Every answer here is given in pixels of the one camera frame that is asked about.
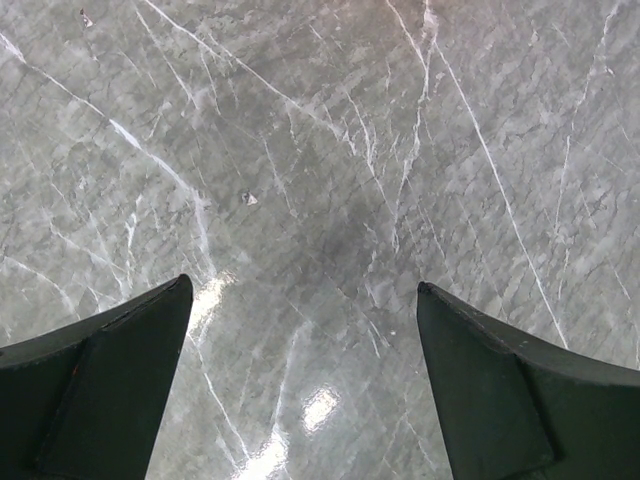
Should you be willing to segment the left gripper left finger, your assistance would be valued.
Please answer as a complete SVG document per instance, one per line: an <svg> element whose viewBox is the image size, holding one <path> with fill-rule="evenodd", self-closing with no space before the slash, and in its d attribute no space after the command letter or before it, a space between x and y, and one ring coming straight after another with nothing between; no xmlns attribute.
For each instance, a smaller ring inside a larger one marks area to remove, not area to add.
<svg viewBox="0 0 640 480"><path fill-rule="evenodd" d="M181 274L2 347L2 478L145 478L192 304Z"/></svg>

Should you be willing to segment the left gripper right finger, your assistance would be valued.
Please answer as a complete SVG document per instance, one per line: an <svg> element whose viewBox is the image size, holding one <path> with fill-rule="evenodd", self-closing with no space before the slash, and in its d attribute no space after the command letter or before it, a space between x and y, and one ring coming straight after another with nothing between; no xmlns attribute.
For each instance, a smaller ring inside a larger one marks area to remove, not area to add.
<svg viewBox="0 0 640 480"><path fill-rule="evenodd" d="M417 324L456 479L636 479L639 373L560 348L438 286Z"/></svg>

